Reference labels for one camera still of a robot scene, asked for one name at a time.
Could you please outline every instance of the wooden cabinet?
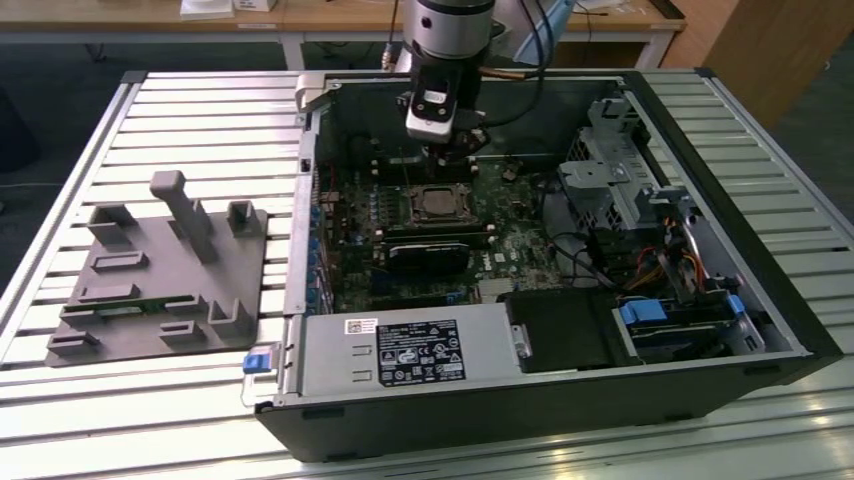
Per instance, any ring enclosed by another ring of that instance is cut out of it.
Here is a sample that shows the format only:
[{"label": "wooden cabinet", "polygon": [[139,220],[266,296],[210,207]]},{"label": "wooden cabinet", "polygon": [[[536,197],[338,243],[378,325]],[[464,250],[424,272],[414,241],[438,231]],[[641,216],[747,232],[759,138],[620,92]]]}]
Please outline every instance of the wooden cabinet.
[{"label": "wooden cabinet", "polygon": [[688,27],[664,67],[709,67],[775,126],[854,29],[854,0],[672,0]]}]

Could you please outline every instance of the connector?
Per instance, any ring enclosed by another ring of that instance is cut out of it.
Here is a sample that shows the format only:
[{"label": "connector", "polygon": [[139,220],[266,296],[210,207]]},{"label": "connector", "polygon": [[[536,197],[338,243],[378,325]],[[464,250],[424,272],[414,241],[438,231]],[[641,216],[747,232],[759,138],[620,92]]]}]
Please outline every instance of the connector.
[{"label": "connector", "polygon": [[382,68],[385,72],[396,70],[394,45],[392,43],[386,43],[386,48],[384,49]]}]

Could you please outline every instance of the white box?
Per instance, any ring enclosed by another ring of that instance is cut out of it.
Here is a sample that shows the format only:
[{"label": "white box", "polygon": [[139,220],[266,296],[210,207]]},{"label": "white box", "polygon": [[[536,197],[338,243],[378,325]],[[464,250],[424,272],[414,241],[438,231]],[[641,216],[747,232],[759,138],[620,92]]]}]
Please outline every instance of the white box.
[{"label": "white box", "polygon": [[253,10],[256,12],[269,12],[273,10],[277,0],[236,0],[238,10]]},{"label": "white box", "polygon": [[182,20],[213,20],[233,18],[236,6],[232,0],[183,0]]}]

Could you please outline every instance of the gray plastic holder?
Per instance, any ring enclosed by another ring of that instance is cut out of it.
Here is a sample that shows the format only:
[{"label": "gray plastic holder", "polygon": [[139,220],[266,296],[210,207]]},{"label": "gray plastic holder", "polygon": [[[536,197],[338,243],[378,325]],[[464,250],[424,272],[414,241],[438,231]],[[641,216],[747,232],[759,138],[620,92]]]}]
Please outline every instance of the gray plastic holder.
[{"label": "gray plastic holder", "polygon": [[46,363],[63,367],[249,349],[258,336],[268,212],[234,201],[207,214],[185,175],[158,172],[151,193],[171,217],[95,208],[95,236]]}]

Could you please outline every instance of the cpu socket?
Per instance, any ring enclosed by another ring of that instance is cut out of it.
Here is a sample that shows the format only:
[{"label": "cpu socket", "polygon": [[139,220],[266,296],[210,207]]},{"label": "cpu socket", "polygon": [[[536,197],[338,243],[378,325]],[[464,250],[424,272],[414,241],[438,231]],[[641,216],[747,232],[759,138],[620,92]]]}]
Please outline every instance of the cpu socket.
[{"label": "cpu socket", "polygon": [[472,211],[472,189],[462,184],[410,188],[413,225],[448,225],[478,222]]}]

